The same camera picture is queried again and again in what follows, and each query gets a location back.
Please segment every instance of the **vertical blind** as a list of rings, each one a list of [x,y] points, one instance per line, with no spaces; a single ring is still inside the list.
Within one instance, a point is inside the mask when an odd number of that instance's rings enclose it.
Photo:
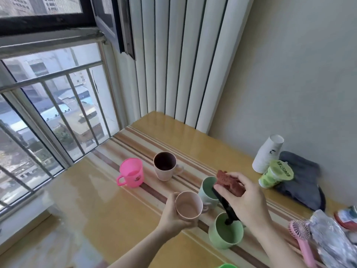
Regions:
[[[159,111],[208,133],[253,0],[129,0],[138,119]]]

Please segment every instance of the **brown sponge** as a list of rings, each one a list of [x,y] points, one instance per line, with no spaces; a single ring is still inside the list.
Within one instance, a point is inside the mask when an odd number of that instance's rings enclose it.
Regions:
[[[243,184],[236,177],[226,173],[227,171],[218,170],[216,184],[223,186],[236,197],[241,197],[245,192]]]

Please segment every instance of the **stack of paper cups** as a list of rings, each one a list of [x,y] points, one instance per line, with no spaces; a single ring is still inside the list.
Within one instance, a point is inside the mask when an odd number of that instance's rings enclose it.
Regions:
[[[252,164],[254,171],[263,174],[268,169],[270,161],[279,158],[280,149],[283,143],[284,138],[280,135],[272,134],[269,136],[254,158]]]

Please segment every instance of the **hand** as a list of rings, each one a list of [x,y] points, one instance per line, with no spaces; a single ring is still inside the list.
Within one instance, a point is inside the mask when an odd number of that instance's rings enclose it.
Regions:
[[[260,186],[253,183],[242,173],[231,172],[244,185],[246,191],[241,197],[236,197],[224,187],[216,184],[214,188],[233,208],[238,218],[255,234],[257,231],[272,225],[265,196]]]
[[[166,201],[163,214],[161,215],[160,222],[157,226],[157,230],[163,232],[167,236],[168,240],[175,237],[183,229],[190,229],[197,226],[198,219],[195,221],[186,222],[181,220],[176,212],[175,200],[179,193],[172,193],[169,195]]]

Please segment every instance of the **person's left hand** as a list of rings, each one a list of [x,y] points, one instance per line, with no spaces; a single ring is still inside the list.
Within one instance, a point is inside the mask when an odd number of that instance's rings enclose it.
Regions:
[[[183,229],[194,228],[198,223],[198,219],[186,222],[178,217],[175,205],[175,200],[178,194],[178,192],[172,193],[167,198],[163,214],[161,215],[160,222],[157,226],[157,229],[163,232],[164,235],[167,235],[168,239],[175,237]]]

